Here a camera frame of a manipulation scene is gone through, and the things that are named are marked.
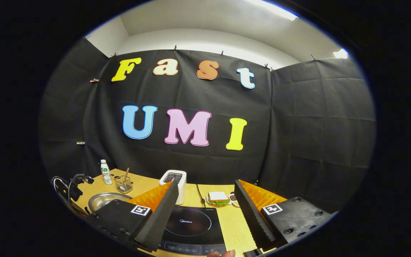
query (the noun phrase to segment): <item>induction cooktop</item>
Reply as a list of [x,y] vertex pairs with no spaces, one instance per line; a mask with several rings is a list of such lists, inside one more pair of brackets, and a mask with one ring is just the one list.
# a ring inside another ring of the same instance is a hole
[[226,252],[216,208],[175,206],[159,249],[189,255]]

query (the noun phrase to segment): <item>bottle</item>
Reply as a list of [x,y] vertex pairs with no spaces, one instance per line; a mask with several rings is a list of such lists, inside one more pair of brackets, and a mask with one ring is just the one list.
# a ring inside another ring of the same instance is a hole
[[109,171],[109,166],[107,166],[106,160],[101,160],[101,173],[102,177],[104,177],[104,183],[106,185],[111,185],[113,183],[111,172]]

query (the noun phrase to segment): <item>ceiling light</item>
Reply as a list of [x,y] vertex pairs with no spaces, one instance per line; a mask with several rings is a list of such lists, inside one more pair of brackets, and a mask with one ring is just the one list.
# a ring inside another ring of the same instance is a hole
[[338,52],[333,52],[336,58],[348,58],[348,53],[344,49],[340,49]]
[[287,10],[283,10],[282,8],[276,6],[276,5],[272,5],[270,3],[261,1],[261,0],[246,0],[247,2],[251,2],[253,5],[258,5],[261,7],[266,8],[269,11],[272,11],[275,14],[278,14],[282,17],[287,18],[290,21],[293,21],[295,18],[298,18],[296,15],[290,13]]

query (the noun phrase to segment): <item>metal bowl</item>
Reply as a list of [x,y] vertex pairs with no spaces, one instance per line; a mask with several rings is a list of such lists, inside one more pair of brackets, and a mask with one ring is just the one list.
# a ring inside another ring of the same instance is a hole
[[88,200],[88,207],[92,212],[97,211],[99,208],[103,207],[104,205],[107,205],[110,203],[112,200],[122,200],[122,201],[127,201],[132,199],[132,197],[124,195],[122,193],[112,193],[112,192],[106,192],[106,193],[99,193],[96,195],[93,195],[90,200]]

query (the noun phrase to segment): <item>hand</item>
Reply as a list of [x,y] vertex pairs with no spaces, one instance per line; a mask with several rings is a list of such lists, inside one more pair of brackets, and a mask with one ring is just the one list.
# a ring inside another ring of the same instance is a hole
[[[220,257],[220,254],[219,252],[211,252],[207,254],[207,257]],[[235,250],[225,252],[221,257],[235,257]]]

